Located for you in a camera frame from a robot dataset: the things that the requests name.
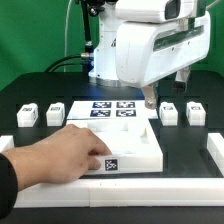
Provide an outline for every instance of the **white box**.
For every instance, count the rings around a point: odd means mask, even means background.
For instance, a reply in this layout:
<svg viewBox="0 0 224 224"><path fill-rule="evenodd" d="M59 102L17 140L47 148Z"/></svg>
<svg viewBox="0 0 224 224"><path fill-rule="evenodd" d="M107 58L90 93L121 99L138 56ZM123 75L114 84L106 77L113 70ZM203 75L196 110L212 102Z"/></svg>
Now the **white box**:
<svg viewBox="0 0 224 224"><path fill-rule="evenodd" d="M209 133L207 149L224 176L224 138L220 133Z"/></svg>
<svg viewBox="0 0 224 224"><path fill-rule="evenodd" d="M206 112L201 103L189 102L186 109L187 119L192 126L204 126Z"/></svg>
<svg viewBox="0 0 224 224"><path fill-rule="evenodd" d="M85 124L112 151L97 156L101 168L87 175L163 171L163 154L148 119L68 120L67 124Z"/></svg>
<svg viewBox="0 0 224 224"><path fill-rule="evenodd" d="M38 106L35 103L25 104L17 113L19 127L33 127L38 118Z"/></svg>
<svg viewBox="0 0 224 224"><path fill-rule="evenodd" d="M159 116L164 126L177 126L178 112L173 103L161 103Z"/></svg>
<svg viewBox="0 0 224 224"><path fill-rule="evenodd" d="M61 126L65 118L65 105L63 103L51 104L46 117L47 126Z"/></svg>

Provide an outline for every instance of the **black cable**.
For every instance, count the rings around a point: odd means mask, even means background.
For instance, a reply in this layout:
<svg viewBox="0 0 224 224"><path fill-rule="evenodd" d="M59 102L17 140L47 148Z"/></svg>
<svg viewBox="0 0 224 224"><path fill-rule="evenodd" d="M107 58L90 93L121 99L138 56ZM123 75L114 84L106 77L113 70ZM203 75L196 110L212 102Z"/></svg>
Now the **black cable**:
<svg viewBox="0 0 224 224"><path fill-rule="evenodd" d="M86 0L82 0L81 5L82 5L82 18L84 23L85 39L87 42L89 42L91 41L91 34L90 34L88 7Z"/></svg>
<svg viewBox="0 0 224 224"><path fill-rule="evenodd" d="M65 64L59 64L54 67L54 69L51 72L55 72L60 67L65 67L65 66L72 66L72 65L81 65L80 63L65 63Z"/></svg>
<svg viewBox="0 0 224 224"><path fill-rule="evenodd" d="M53 64L51 64L46 70L45 72L50 72L50 70L52 68L54 68L56 65L60 64L61 62L64 62L64 61L68 61L70 59L73 59L73 58L81 58L81 55L80 54L76 54L76 55L71 55L71 56L68 56L68 57L64 57L64 58L61 58L59 60L57 60L56 62L54 62Z"/></svg>

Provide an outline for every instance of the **cable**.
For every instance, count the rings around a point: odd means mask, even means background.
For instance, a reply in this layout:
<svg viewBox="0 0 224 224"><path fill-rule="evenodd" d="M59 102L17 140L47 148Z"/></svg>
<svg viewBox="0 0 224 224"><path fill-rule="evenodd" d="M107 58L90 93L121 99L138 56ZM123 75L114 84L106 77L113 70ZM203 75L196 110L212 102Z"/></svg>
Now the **cable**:
<svg viewBox="0 0 224 224"><path fill-rule="evenodd" d="M54 62L53 64L51 64L46 70L45 72L50 72L50 70L52 68L54 68L56 65L60 64L61 62L64 62L64 61L68 61L70 59L73 59L73 58L81 58L81 55L80 54L76 54L76 55L71 55L71 56L68 56L68 57L64 57L64 58L61 58L59 60L57 60L56 62Z"/></svg>
<svg viewBox="0 0 224 224"><path fill-rule="evenodd" d="M211 8L213 8L215 5L217 5L218 3L220 3L222 0L216 0L213 3L211 3L210 5L208 5L206 7L206 10L210 10Z"/></svg>
<svg viewBox="0 0 224 224"><path fill-rule="evenodd" d="M73 0L70 0L69 3L68 3L67 14L66 14L64 57L67 57L67 54L68 54L68 25L69 25L69 19L70 19L70 12L71 12L72 2L73 2Z"/></svg>
<svg viewBox="0 0 224 224"><path fill-rule="evenodd" d="M80 63L64 63L64 64L59 64L52 69L51 72L55 72L58 68L60 67L66 67L66 66L72 66L72 65L81 65Z"/></svg>

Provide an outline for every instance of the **white block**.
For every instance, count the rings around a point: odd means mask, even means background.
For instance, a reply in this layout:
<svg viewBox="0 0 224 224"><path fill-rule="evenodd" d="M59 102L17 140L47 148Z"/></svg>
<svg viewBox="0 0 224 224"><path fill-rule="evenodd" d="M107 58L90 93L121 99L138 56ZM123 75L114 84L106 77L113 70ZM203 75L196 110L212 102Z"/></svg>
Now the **white block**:
<svg viewBox="0 0 224 224"><path fill-rule="evenodd" d="M17 113L19 127L33 127L38 118L38 106L35 103L25 104Z"/></svg>
<svg viewBox="0 0 224 224"><path fill-rule="evenodd" d="M7 149L14 148L14 140L11 135L3 135L0 137L0 153Z"/></svg>
<svg viewBox="0 0 224 224"><path fill-rule="evenodd" d="M209 133L207 149L224 176L224 138L220 133Z"/></svg>
<svg viewBox="0 0 224 224"><path fill-rule="evenodd" d="M69 120L67 124L80 127L83 122L112 151L97 156L100 169L87 175L162 172L163 154L148 119Z"/></svg>
<svg viewBox="0 0 224 224"><path fill-rule="evenodd" d="M65 118L65 106L63 103L51 104L46 113L47 126L61 126Z"/></svg>
<svg viewBox="0 0 224 224"><path fill-rule="evenodd" d="M178 112L173 103L161 103L159 116L164 126L177 126Z"/></svg>
<svg viewBox="0 0 224 224"><path fill-rule="evenodd" d="M38 184L15 207L224 206L223 178L80 179Z"/></svg>
<svg viewBox="0 0 224 224"><path fill-rule="evenodd" d="M187 103L186 116L192 126L204 126L206 112L201 103Z"/></svg>

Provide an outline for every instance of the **human hand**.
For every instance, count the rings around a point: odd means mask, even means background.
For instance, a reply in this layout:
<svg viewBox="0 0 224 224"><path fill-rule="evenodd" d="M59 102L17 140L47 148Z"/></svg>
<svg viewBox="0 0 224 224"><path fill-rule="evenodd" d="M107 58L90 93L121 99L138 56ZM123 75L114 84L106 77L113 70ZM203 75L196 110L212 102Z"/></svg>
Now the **human hand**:
<svg viewBox="0 0 224 224"><path fill-rule="evenodd" d="M37 183L66 183L88 169L99 169L94 155L109 155L106 144L89 129L67 125L31 146L3 153L14 166L19 190Z"/></svg>

